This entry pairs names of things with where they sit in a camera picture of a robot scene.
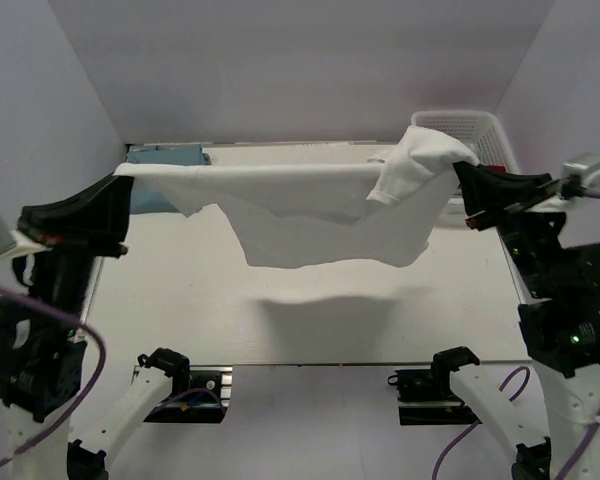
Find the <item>white t-shirt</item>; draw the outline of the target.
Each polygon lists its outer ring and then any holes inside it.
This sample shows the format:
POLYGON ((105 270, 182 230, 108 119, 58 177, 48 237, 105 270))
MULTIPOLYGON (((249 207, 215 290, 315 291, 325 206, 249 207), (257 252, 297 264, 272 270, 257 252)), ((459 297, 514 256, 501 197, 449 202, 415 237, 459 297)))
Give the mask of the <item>white t-shirt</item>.
POLYGON ((251 267, 296 269, 344 260, 411 265, 474 151, 410 126, 382 162, 254 166, 123 163, 118 176, 162 193, 183 215, 216 205, 251 267))

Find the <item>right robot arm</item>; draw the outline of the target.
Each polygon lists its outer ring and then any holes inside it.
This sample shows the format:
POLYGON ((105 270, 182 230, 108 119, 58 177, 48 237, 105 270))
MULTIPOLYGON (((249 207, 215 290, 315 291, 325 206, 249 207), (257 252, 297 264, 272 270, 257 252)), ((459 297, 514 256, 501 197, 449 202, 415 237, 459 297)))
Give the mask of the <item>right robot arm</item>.
POLYGON ((458 397, 513 458, 515 479, 600 479, 600 243, 565 248, 565 208, 600 199, 600 155, 561 176, 516 175, 458 162, 467 226, 495 229, 531 302, 519 327, 544 397, 548 427, 526 421, 468 348, 437 353, 431 384, 458 397))

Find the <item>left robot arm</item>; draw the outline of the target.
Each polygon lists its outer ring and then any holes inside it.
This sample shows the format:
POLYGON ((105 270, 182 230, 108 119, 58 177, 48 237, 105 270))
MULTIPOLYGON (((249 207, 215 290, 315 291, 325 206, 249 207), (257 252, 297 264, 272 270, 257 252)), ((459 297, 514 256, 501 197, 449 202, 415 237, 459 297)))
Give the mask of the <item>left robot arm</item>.
POLYGON ((118 258, 134 181, 109 175, 59 202, 26 206, 15 229, 0 217, 0 258, 10 259, 19 294, 0 286, 0 400, 8 421, 13 479, 105 479, 123 445, 153 410, 191 387, 189 360, 166 348, 139 358, 122 398, 77 439, 70 418, 94 387, 82 376, 89 343, 104 341, 81 316, 100 257, 118 258))

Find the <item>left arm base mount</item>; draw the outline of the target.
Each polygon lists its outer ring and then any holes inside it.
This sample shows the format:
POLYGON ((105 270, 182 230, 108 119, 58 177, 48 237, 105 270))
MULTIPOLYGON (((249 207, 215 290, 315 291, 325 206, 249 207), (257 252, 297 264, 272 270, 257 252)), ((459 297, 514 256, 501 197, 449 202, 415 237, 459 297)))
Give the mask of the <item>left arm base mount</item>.
POLYGON ((231 398, 232 367, 194 365, 185 355, 167 348, 139 355, 133 378, 144 367, 162 370, 172 387, 145 423, 220 424, 224 420, 231 398))

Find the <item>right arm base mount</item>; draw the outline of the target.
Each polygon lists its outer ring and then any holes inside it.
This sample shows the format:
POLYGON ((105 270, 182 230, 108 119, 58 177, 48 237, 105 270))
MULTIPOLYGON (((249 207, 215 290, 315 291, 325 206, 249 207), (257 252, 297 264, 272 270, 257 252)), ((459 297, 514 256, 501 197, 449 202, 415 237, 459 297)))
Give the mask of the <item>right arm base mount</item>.
POLYGON ((428 369, 396 370, 387 384, 397 392, 401 426, 469 426, 477 420, 456 395, 440 390, 428 369))

